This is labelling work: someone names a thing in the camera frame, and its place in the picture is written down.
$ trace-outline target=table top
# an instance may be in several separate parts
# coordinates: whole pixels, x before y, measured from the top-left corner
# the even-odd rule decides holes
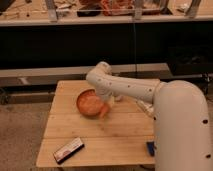
[[[60,81],[49,113],[37,167],[154,164],[146,148],[153,141],[153,119],[124,96],[103,118],[86,118],[76,108],[78,95],[92,88],[86,81]],[[80,137],[85,147],[61,165],[53,153]]]

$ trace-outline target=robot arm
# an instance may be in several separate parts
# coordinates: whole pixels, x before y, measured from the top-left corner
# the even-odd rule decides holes
[[[110,74],[110,66],[100,62],[86,77],[103,100],[116,92],[154,104],[156,171],[213,170],[208,107],[198,87]]]
[[[111,75],[111,67],[100,62],[86,76],[86,80],[95,87],[96,94],[106,101],[112,92],[124,94],[147,103],[153,103],[153,97],[163,83],[159,79],[134,79]]]

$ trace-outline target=floor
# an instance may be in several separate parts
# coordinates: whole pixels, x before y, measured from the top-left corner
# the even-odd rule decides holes
[[[207,96],[213,125],[213,89]],[[36,168],[41,139],[54,92],[11,94],[8,104],[0,105],[1,171],[57,171]],[[140,166],[110,166],[64,169],[65,171],[145,171]]]

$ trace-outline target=orange object on shelf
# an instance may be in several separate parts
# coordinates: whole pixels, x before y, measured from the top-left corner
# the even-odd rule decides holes
[[[101,0],[79,0],[81,5],[90,5],[90,4],[97,4]]]
[[[103,14],[108,15],[126,15],[131,14],[133,10],[132,0],[101,0]]]

